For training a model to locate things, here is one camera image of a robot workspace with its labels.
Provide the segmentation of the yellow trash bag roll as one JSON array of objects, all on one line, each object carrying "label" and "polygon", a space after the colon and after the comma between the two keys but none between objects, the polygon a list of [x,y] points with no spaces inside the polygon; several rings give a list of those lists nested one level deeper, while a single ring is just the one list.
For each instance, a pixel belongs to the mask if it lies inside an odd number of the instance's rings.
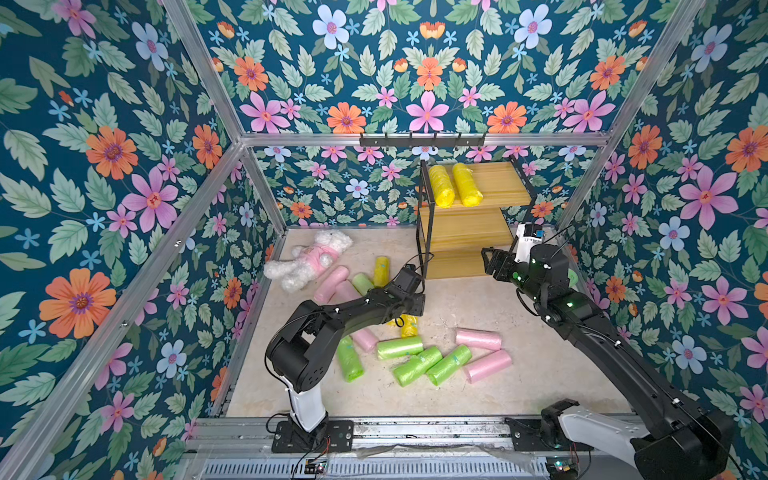
[{"label": "yellow trash bag roll", "polygon": [[451,208],[456,193],[446,167],[434,165],[429,168],[428,175],[434,203],[443,209]]},{"label": "yellow trash bag roll", "polygon": [[466,164],[456,163],[452,167],[452,175],[462,205],[466,208],[480,206],[484,196],[477,186],[473,171]]},{"label": "yellow trash bag roll", "polygon": [[402,338],[414,337],[419,335],[419,318],[403,314],[387,323],[388,326],[397,327],[400,330]]},{"label": "yellow trash bag roll", "polygon": [[375,261],[373,284],[377,288],[385,287],[390,281],[390,260],[386,256],[378,256]]}]

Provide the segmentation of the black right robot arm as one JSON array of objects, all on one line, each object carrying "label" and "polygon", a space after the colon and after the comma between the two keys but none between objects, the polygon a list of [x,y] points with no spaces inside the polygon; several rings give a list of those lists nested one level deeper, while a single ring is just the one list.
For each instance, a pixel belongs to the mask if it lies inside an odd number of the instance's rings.
[{"label": "black right robot arm", "polygon": [[713,479],[726,472],[734,421],[718,409],[703,409],[629,346],[605,311],[570,287],[568,260],[558,247],[534,245],[525,260],[485,248],[482,258],[485,272],[515,285],[520,299],[530,299],[530,313],[591,360],[642,422],[622,422],[565,399],[541,412],[545,443],[588,445],[645,479]]}]

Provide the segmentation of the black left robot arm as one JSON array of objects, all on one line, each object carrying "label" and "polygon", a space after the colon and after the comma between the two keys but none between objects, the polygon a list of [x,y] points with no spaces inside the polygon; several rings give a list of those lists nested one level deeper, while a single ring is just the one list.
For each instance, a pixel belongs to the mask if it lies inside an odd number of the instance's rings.
[{"label": "black left robot arm", "polygon": [[320,383],[341,340],[364,328],[382,325],[402,315],[420,316],[425,306],[425,278],[408,263],[383,287],[333,305],[312,300],[299,304],[269,341],[264,362],[289,395],[289,419],[300,431],[324,428],[328,413]]}]

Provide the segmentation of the green trash bag roll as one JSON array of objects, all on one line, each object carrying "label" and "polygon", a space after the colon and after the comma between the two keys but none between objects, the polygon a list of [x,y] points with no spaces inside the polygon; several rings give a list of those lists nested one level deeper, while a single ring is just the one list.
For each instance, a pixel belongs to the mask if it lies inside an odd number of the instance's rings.
[{"label": "green trash bag roll", "polygon": [[423,350],[424,344],[420,336],[380,341],[376,345],[377,357],[380,360],[416,355]]},{"label": "green trash bag roll", "polygon": [[466,345],[458,345],[452,352],[433,365],[426,372],[426,376],[434,386],[439,387],[471,359],[470,348]]},{"label": "green trash bag roll", "polygon": [[343,379],[351,383],[361,378],[365,371],[360,357],[355,350],[354,342],[349,336],[343,337],[336,350],[336,358],[339,363]]},{"label": "green trash bag roll", "polygon": [[361,296],[366,296],[374,288],[373,281],[365,273],[358,273],[353,276],[351,283]]},{"label": "green trash bag roll", "polygon": [[440,350],[432,346],[411,356],[406,363],[396,367],[393,370],[393,376],[400,387],[407,387],[442,359]]}]

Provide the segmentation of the pink trash bag roll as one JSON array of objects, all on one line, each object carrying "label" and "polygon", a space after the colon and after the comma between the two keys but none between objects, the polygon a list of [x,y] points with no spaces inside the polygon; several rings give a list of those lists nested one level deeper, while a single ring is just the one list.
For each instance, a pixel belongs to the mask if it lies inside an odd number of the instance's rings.
[{"label": "pink trash bag roll", "polygon": [[349,275],[349,269],[345,266],[337,266],[321,282],[316,289],[313,300],[317,304],[328,304],[336,292],[336,288],[343,281],[346,281]]},{"label": "pink trash bag roll", "polygon": [[356,290],[353,284],[349,280],[344,280],[336,286],[332,297],[332,303],[342,304],[359,299],[360,297],[360,293]]},{"label": "pink trash bag roll", "polygon": [[489,351],[502,349],[503,339],[498,332],[457,328],[455,330],[457,344],[466,345],[469,348],[478,348]]},{"label": "pink trash bag roll", "polygon": [[468,363],[464,368],[464,372],[468,382],[474,384],[512,365],[513,360],[510,354],[505,350],[498,350]]},{"label": "pink trash bag roll", "polygon": [[350,337],[365,353],[374,352],[379,342],[378,337],[369,328],[358,330],[352,333]]}]

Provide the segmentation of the white pink plush toy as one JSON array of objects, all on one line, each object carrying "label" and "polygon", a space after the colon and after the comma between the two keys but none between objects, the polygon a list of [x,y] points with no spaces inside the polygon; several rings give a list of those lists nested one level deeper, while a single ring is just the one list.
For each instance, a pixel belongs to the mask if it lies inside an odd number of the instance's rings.
[{"label": "white pink plush toy", "polygon": [[310,245],[295,246],[289,260],[265,263],[264,275],[287,293],[296,293],[321,277],[354,244],[342,231],[319,230]]}]

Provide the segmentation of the wooden shelf with black frame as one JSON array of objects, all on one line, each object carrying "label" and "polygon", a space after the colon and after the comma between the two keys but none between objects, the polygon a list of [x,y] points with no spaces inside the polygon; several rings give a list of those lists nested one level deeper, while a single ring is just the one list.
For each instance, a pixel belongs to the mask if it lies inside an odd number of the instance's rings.
[{"label": "wooden shelf with black frame", "polygon": [[429,177],[429,166],[420,165],[421,187],[417,212],[417,252],[428,280],[483,276],[481,251],[510,247],[516,234],[504,211],[511,207],[530,210],[535,192],[522,170],[512,161],[469,166],[473,180],[484,195],[476,207],[466,207],[459,198],[450,208],[437,205]]}]

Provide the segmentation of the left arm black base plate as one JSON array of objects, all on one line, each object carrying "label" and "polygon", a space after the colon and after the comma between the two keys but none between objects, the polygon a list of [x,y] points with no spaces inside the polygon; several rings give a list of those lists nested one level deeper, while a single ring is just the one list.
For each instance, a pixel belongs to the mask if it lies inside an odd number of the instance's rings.
[{"label": "left arm black base plate", "polygon": [[350,420],[325,419],[315,430],[307,432],[293,420],[285,420],[276,427],[271,452],[278,454],[350,452],[354,427],[355,423]]}]

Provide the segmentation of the black wall hook rail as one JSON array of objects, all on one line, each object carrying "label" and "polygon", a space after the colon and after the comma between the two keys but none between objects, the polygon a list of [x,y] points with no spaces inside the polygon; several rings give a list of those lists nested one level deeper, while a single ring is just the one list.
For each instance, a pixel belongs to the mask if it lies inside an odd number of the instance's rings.
[{"label": "black wall hook rail", "polygon": [[486,142],[485,134],[360,134],[361,147],[392,147],[405,149],[411,147],[436,147],[454,149],[458,147],[479,147]]}]

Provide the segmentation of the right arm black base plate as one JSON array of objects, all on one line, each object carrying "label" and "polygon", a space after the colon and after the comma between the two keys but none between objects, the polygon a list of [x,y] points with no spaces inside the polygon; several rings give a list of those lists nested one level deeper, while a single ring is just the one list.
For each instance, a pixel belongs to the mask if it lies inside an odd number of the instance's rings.
[{"label": "right arm black base plate", "polygon": [[514,449],[523,452],[565,452],[572,448],[577,452],[592,451],[593,447],[568,439],[559,423],[559,417],[566,409],[579,405],[575,400],[564,399],[545,407],[539,417],[505,417],[503,421],[510,430]]}]

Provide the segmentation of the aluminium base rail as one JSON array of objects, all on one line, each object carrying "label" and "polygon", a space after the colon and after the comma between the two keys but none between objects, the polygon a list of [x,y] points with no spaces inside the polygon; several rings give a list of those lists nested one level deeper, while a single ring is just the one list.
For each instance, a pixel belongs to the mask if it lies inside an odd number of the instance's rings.
[{"label": "aluminium base rail", "polygon": [[286,445],[282,419],[199,422],[177,479],[638,479],[584,440],[552,442],[534,415],[339,417],[310,451]]}]

